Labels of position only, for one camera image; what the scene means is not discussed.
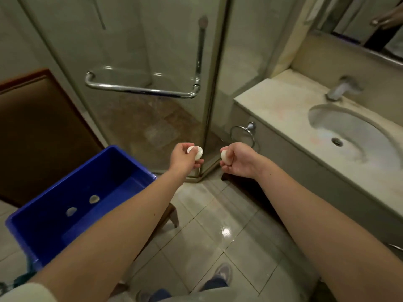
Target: shower enclosure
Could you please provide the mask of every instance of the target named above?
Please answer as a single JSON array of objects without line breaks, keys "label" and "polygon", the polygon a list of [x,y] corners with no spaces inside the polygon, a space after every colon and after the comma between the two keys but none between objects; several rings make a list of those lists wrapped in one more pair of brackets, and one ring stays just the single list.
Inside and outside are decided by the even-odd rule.
[{"label": "shower enclosure", "polygon": [[295,0],[18,2],[108,144],[163,173],[175,144],[193,142],[197,181],[230,142],[232,99],[263,79]]}]

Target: vanity cabinet panel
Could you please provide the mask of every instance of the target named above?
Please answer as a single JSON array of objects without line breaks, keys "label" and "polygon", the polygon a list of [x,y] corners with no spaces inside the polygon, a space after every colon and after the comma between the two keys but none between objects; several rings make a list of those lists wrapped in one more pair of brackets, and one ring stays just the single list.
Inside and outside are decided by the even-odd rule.
[{"label": "vanity cabinet panel", "polygon": [[[238,104],[232,108],[226,131],[237,125],[246,127],[250,121],[256,125],[254,149],[257,152],[271,159],[296,181],[366,228],[381,242],[403,248],[401,217],[345,181],[341,175],[330,171]],[[251,137],[240,128],[234,129],[233,137],[251,145]],[[392,251],[403,260],[403,252]]]}]

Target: glass shower door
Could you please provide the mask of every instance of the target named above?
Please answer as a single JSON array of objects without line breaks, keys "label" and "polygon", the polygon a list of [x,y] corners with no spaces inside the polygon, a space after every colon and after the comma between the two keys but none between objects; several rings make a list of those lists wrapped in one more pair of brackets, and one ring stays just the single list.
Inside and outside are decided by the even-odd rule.
[{"label": "glass shower door", "polygon": [[[203,143],[215,77],[213,50],[219,43],[216,32],[221,31],[217,21],[225,1],[19,1],[109,144],[117,144],[158,173],[169,167],[176,143]],[[198,89],[196,55],[199,19],[204,15],[208,28]],[[129,88],[89,88],[87,71],[95,74],[87,75],[93,88]],[[197,96],[146,95],[144,90],[133,93],[133,87]]]}]

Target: countertop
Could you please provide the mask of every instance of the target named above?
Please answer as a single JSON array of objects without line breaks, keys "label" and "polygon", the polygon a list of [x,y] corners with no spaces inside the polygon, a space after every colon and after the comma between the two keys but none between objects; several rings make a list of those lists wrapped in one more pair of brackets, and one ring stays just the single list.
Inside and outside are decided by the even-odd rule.
[{"label": "countertop", "polygon": [[[326,104],[325,86],[288,69],[265,79],[235,98],[250,114],[314,157],[332,172],[403,217],[403,171],[371,168],[347,160],[329,142],[320,142],[308,120],[309,110]],[[343,97],[331,103],[359,113],[377,124],[403,148],[403,127]]]}]

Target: vanity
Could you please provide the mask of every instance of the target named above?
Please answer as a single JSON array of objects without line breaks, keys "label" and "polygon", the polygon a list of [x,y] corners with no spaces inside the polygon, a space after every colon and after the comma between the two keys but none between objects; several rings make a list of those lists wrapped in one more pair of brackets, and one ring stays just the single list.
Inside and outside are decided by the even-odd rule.
[{"label": "vanity", "polygon": [[225,129],[403,260],[403,127],[327,92],[288,69],[237,96]]}]

